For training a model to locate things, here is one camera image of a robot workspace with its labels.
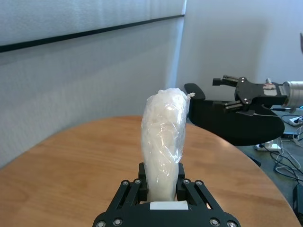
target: wooden table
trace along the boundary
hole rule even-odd
[[[140,117],[109,118],[60,132],[0,170],[1,227],[91,227],[142,162]],[[182,163],[242,227],[300,227],[271,180],[218,136],[187,125]]]

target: bolt head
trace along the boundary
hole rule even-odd
[[[233,221],[227,222],[227,226],[228,226],[228,227],[238,227],[237,224],[234,223]]]
[[[105,227],[106,223],[104,221],[100,221],[96,224],[96,227]]]
[[[209,222],[212,226],[215,226],[215,227],[220,225],[220,223],[217,219],[210,219]]]
[[[122,220],[117,218],[114,220],[113,224],[114,224],[114,226],[120,226],[120,225],[122,225]]]

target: white plastic bag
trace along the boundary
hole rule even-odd
[[[175,200],[189,96],[179,88],[169,88],[147,99],[141,145],[148,201]]]

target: white wall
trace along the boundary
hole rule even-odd
[[[213,78],[303,80],[302,0],[188,0],[177,86],[197,83],[210,100],[233,100]]]
[[[0,54],[0,167],[98,118],[143,113],[174,87],[183,18]]]

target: metal cylinder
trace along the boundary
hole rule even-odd
[[[303,82],[287,81],[283,83],[283,92],[287,99],[283,107],[298,108],[303,106]]]

